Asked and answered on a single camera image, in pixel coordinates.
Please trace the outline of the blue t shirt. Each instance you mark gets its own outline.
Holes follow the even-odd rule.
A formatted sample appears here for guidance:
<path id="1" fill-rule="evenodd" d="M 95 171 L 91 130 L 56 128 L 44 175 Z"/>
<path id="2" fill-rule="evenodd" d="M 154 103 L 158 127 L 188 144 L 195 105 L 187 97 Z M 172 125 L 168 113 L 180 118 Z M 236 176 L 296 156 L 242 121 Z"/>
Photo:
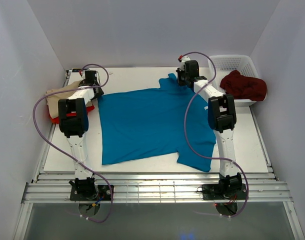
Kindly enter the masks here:
<path id="1" fill-rule="evenodd" d="M 178 153 L 177 162 L 208 172 L 216 137 L 208 124 L 207 102 L 177 84 L 174 74 L 158 88 L 107 94 L 98 100 L 102 130 L 102 163 Z"/>

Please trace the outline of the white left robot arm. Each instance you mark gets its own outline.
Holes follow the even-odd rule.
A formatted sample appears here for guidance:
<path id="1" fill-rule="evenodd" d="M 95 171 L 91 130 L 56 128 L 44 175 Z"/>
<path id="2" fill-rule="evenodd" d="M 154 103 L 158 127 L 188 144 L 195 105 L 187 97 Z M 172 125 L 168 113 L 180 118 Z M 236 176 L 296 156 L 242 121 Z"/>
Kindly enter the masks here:
<path id="1" fill-rule="evenodd" d="M 82 81 L 77 90 L 68 98 L 58 100 L 59 129 L 66 137 L 74 162 L 74 177 L 70 182 L 77 194 L 88 200 L 98 196 L 93 173 L 81 166 L 89 160 L 86 134 L 89 129 L 87 104 L 104 94 L 100 87 L 99 74 L 95 70 L 81 72 Z"/>

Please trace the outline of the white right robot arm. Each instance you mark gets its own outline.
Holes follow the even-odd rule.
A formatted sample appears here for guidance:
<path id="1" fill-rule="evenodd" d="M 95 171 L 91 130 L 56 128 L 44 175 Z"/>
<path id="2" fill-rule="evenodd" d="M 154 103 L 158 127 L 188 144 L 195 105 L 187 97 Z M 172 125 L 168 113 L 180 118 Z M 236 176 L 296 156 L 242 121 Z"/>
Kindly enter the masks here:
<path id="1" fill-rule="evenodd" d="M 221 196 L 225 199 L 236 197 L 242 190 L 242 176 L 236 163 L 234 148 L 234 128 L 237 123 L 235 100 L 231 94 L 224 94 L 211 85 L 211 82 L 200 75 L 199 64 L 187 56 L 178 60 L 181 65 L 177 68 L 177 83 L 193 90 L 194 95 L 188 102 L 184 122 L 192 101 L 197 95 L 208 104 L 207 121 L 213 130 L 218 147 L 220 160 L 218 184 L 207 186 L 205 193 Z"/>

